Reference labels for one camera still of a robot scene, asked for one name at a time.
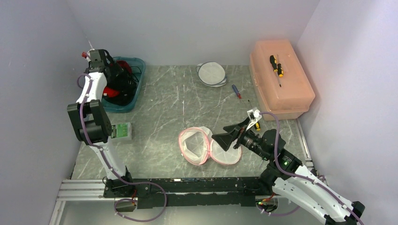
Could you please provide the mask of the bright red bra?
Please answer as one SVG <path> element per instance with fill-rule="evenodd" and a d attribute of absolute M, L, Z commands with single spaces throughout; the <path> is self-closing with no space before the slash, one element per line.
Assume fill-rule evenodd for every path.
<path fill-rule="evenodd" d="M 120 95 L 120 91 L 114 90 L 109 87 L 105 87 L 103 90 L 103 96 L 108 98 L 114 98 Z"/>

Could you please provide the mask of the pink zip mesh laundry bag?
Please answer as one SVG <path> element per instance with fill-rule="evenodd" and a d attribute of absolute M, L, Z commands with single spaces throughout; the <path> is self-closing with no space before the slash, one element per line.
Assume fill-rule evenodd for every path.
<path fill-rule="evenodd" d="M 224 151 L 212 138 L 207 127 L 192 127 L 183 130 L 178 136 L 181 155 L 193 165 L 202 165 L 208 158 L 221 165 L 234 165 L 242 157 L 242 149 L 230 147 Z"/>

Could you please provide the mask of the white mesh blue zip laundry bag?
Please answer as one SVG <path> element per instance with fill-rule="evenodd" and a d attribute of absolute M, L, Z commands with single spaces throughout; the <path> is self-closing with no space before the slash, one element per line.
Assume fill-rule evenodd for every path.
<path fill-rule="evenodd" d="M 196 72 L 199 80 L 209 87 L 221 87 L 227 82 L 225 69 L 214 61 L 198 64 Z"/>

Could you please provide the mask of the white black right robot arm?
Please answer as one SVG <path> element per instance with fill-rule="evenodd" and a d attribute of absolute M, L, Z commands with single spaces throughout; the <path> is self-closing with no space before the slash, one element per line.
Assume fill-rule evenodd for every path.
<path fill-rule="evenodd" d="M 284 148 L 276 129 L 259 135 L 248 129 L 247 122 L 226 126 L 225 133 L 213 134 L 212 139 L 224 151 L 245 147 L 268 162 L 258 177 L 259 190 L 287 198 L 324 225 L 363 224 L 365 206 L 337 194 L 323 183 L 304 163 Z"/>

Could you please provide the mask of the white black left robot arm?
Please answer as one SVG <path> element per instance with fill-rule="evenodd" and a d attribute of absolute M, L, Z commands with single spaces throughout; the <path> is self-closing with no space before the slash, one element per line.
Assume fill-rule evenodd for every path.
<path fill-rule="evenodd" d="M 112 125 L 102 105 L 103 91 L 123 69 L 105 49 L 91 49 L 85 54 L 88 68 L 80 77 L 84 86 L 78 100 L 67 106 L 67 113 L 77 139 L 97 155 L 106 172 L 106 188 L 116 189 L 124 197 L 134 193 L 135 184 L 117 156 L 112 143 Z"/>

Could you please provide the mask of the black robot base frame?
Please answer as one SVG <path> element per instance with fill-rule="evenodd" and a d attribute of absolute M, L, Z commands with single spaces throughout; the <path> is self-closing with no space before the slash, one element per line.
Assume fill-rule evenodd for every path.
<path fill-rule="evenodd" d="M 155 207 L 239 205 L 254 206 L 262 199 L 273 199 L 271 187 L 259 177 L 102 179 L 105 198 L 132 199 L 138 209 Z"/>

